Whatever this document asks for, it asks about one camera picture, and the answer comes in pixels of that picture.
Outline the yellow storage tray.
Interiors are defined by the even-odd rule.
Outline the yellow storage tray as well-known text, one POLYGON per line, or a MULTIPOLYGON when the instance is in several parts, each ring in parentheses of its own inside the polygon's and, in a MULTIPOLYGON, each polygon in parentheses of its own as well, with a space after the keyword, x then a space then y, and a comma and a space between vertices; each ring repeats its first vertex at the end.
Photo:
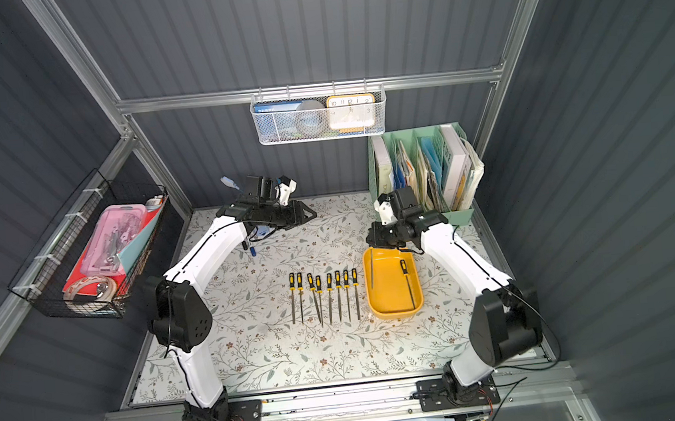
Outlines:
POLYGON ((381 320, 399 320, 411 318, 423 307, 423 292, 417 274, 414 255, 395 249, 374 248, 375 257, 375 284, 373 290, 369 289, 369 253, 363 254, 363 266, 365 268, 365 280, 367 290, 367 303, 370 310, 381 320), (416 301, 416 309, 410 307, 405 279, 399 265, 400 259, 405 259, 408 264, 409 278, 416 301))

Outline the red folder in basket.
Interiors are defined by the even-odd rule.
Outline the red folder in basket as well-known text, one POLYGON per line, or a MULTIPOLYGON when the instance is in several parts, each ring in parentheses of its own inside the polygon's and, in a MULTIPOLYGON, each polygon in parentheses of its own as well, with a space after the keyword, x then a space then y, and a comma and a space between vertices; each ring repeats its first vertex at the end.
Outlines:
POLYGON ((165 203, 164 195, 156 195, 142 204, 106 207, 63 286, 64 300, 109 301, 123 294, 121 286, 143 255, 165 203))

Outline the grey tape roll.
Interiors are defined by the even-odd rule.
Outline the grey tape roll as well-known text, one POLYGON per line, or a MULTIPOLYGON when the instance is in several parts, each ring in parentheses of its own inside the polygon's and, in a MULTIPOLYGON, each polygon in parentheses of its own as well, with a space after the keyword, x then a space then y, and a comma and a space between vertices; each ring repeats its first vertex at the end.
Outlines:
POLYGON ((324 104, 318 100, 304 100, 294 115, 295 128, 303 137, 318 137, 327 128, 324 104))

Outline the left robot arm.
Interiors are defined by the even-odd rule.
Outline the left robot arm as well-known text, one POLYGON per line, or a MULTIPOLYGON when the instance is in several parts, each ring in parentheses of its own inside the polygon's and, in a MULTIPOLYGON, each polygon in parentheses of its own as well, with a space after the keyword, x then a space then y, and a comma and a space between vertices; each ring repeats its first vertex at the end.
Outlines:
POLYGON ((177 264, 144 284, 148 331, 178 366, 185 391, 184 409, 207 421, 229 418, 226 388, 206 341, 213 319, 204 292, 227 256, 264 226, 271 232, 304 225, 316 212, 293 200, 297 182, 286 176, 248 178, 234 202, 220 208, 207 232, 177 264))

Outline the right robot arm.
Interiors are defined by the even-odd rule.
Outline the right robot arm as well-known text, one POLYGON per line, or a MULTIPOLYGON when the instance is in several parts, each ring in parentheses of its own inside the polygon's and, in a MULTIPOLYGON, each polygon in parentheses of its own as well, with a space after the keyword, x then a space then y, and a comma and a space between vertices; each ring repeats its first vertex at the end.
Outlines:
POLYGON ((489 377, 507 360, 543 342, 537 293, 484 260, 457 233, 444 214, 426 211, 410 187, 375 200, 378 221, 366 238, 371 247, 399 251, 413 244, 437 262, 472 300, 467 346, 447 362, 445 381, 467 388, 489 377))

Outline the blue box in basket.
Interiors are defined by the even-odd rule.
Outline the blue box in basket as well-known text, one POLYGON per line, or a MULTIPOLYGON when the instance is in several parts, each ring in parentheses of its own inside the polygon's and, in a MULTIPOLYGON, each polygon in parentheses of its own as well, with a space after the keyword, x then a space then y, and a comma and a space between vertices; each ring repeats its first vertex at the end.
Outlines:
POLYGON ((262 143, 280 141, 296 134, 295 113, 302 101, 254 103, 252 118, 262 143))

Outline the white book in organizer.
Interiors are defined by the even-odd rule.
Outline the white book in organizer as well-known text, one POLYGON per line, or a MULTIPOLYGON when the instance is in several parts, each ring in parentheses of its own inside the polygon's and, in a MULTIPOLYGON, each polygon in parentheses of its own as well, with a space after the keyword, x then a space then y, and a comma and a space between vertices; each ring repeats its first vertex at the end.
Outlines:
POLYGON ((450 125, 439 127, 439 149, 443 158, 443 189, 444 201, 450 211, 457 210, 463 199, 467 178, 470 172, 471 158, 469 158, 464 139, 450 125))

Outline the pink plastic tool case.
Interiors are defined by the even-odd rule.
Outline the pink plastic tool case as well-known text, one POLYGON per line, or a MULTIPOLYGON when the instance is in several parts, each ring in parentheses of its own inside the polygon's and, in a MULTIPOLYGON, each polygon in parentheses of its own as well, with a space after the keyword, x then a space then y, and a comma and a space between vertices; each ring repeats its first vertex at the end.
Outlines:
POLYGON ((140 204, 110 205, 99 217, 89 240, 80 272, 84 276, 119 276, 126 273, 121 252, 141 232, 146 207, 140 204))

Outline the yellow white clock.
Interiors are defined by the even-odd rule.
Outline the yellow white clock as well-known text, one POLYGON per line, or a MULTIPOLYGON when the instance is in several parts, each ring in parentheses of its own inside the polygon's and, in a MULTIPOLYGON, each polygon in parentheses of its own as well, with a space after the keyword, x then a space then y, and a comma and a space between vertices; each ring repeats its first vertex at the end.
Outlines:
POLYGON ((373 93, 331 96, 326 100, 328 125, 340 132, 374 127, 377 117, 375 104, 373 93))

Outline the file tool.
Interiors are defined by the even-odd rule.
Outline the file tool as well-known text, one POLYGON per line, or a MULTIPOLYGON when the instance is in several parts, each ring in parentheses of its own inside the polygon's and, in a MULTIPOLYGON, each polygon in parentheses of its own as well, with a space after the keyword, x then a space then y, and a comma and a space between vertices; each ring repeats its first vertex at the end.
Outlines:
POLYGON ((336 270, 334 272, 334 277, 335 277, 335 287, 337 291, 337 313, 339 314, 339 322, 343 322, 343 314, 342 314, 342 306, 341 304, 343 302, 342 300, 342 281, 341 281, 341 272, 340 270, 336 270))
POLYGON ((288 284, 288 286, 289 286, 289 289, 290 289, 290 302, 291 302, 291 312, 292 312, 292 324, 294 325, 294 324, 296 324, 296 319, 297 319, 297 316, 296 316, 296 302, 295 302, 295 298, 296 298, 296 294, 295 294, 295 292, 296 292, 296 288, 295 288, 295 286, 296 286, 296 279, 295 279, 295 274, 294 274, 294 272, 290 272, 290 273, 289 273, 288 279, 289 279, 289 284, 288 284))
POLYGON ((319 323, 323 324, 323 316, 322 310, 320 308, 319 292, 318 287, 316 286, 316 278, 314 278, 314 275, 312 273, 307 273, 306 278, 309 284, 310 292, 312 292, 314 311, 316 311, 319 323))
POLYGON ((407 288, 407 296, 409 297, 410 301, 410 307, 408 310, 414 310, 416 309, 416 301, 415 301, 415 296, 413 294, 413 288, 411 287, 411 282, 409 278, 409 269, 408 269, 408 264, 405 259, 400 259, 399 265, 401 267, 401 272, 403 274, 403 278, 405 279, 405 284, 407 288))
POLYGON ((324 310, 323 310, 323 299, 322 299, 322 280, 320 276, 315 276, 314 277, 314 292, 316 293, 316 296, 314 297, 316 301, 316 309, 318 310, 318 319, 321 325, 324 325, 324 310))
POLYGON ((362 312, 360 310, 359 292, 358 292, 359 276, 358 276, 358 271, 355 267, 351 269, 351 281, 352 281, 352 286, 353 286, 353 289, 354 289, 355 308, 356 308, 356 313, 357 313, 357 319, 361 320, 362 312))
POLYGON ((300 302, 300 315, 301 315, 301 324, 305 324, 305 315, 304 315, 304 308, 305 308, 305 301, 304 301, 304 279, 303 279, 303 272, 298 271, 296 272, 296 284, 298 288, 298 297, 299 297, 299 302, 300 302))
POLYGON ((333 310, 333 276, 332 273, 327 273, 326 274, 326 291, 327 291, 327 301, 328 301, 328 314, 329 314, 329 324, 332 325, 334 324, 334 310, 333 310))
POLYGON ((350 299, 350 280, 349 280, 349 271, 348 269, 344 269, 343 271, 343 287, 345 290, 346 294, 346 300, 347 300, 347 313, 348 313, 348 321, 352 321, 352 313, 351 313, 351 299, 350 299))
POLYGON ((373 248, 369 248, 367 251, 369 253, 369 264, 368 264, 368 266, 370 268, 370 271, 369 271, 369 280, 370 280, 369 281, 369 289, 373 290, 374 284, 375 284, 375 268, 373 266, 375 252, 374 252, 373 248))

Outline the green file organizer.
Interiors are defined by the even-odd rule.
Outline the green file organizer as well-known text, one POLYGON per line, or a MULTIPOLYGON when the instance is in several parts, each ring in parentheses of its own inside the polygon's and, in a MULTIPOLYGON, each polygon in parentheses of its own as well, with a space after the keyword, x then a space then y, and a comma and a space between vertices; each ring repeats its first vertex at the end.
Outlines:
POLYGON ((467 225, 473 214, 473 202, 484 177, 484 163, 458 123, 405 129, 373 136, 368 144, 368 184, 372 199, 385 193, 410 187, 426 211, 443 213, 451 224, 467 225), (457 210, 449 210, 444 201, 443 158, 439 148, 439 127, 453 126, 464 139, 471 158, 464 196, 457 210))

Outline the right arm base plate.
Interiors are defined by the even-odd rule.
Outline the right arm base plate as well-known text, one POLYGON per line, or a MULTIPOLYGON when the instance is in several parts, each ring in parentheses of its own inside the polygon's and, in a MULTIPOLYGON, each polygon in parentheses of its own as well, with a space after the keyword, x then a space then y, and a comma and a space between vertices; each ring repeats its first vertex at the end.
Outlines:
POLYGON ((463 387, 444 378, 422 379, 416 383, 412 399, 420 401, 426 412, 468 407, 493 407, 501 402, 494 381, 489 377, 470 387, 463 387))

